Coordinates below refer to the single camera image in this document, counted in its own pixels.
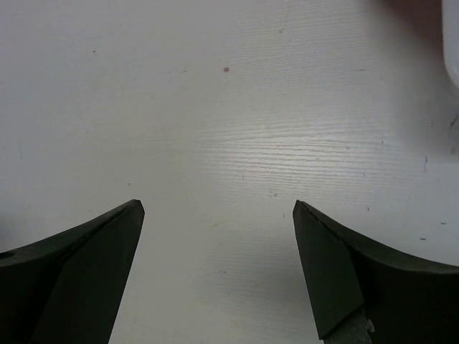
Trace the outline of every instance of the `dark speck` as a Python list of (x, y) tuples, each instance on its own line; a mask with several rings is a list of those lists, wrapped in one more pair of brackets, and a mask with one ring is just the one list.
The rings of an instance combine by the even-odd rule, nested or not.
[(454, 124), (456, 124), (458, 119), (459, 119), (459, 115), (456, 115), (456, 117), (454, 117), (454, 120), (450, 123), (450, 129), (453, 129)]

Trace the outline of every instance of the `scratch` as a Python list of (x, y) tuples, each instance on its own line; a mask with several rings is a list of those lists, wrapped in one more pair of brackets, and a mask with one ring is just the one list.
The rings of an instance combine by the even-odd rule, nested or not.
[(454, 124), (456, 124), (458, 119), (459, 119), (459, 115), (456, 115), (456, 117), (454, 117), (454, 120), (450, 123), (450, 129), (453, 129)]
[(279, 33), (280, 34), (282, 34), (284, 32), (285, 28), (287, 27), (288, 17), (290, 16), (290, 9), (292, 7), (292, 2), (293, 2), (293, 0), (289, 0), (289, 2), (288, 2), (287, 14), (285, 15), (284, 25), (279, 29)]

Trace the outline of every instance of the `white object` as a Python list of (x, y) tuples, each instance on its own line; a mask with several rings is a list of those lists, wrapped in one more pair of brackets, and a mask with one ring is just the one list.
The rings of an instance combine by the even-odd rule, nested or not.
[(446, 69), (459, 89), (459, 1), (443, 0), (443, 46)]

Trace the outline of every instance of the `white wooden surface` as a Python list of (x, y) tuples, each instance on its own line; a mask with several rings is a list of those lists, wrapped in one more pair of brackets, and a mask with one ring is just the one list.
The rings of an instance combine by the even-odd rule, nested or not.
[(318, 343), (296, 199), (459, 264), (438, 4), (1, 0), (0, 251), (142, 200), (112, 344)]

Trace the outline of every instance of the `wood grain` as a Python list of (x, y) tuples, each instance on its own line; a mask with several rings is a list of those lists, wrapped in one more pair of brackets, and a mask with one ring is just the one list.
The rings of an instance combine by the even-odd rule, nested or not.
[(111, 343), (317, 343), (296, 199), (459, 264), (458, 104), (420, 12), (383, 0), (0, 9), (0, 251), (141, 199)]

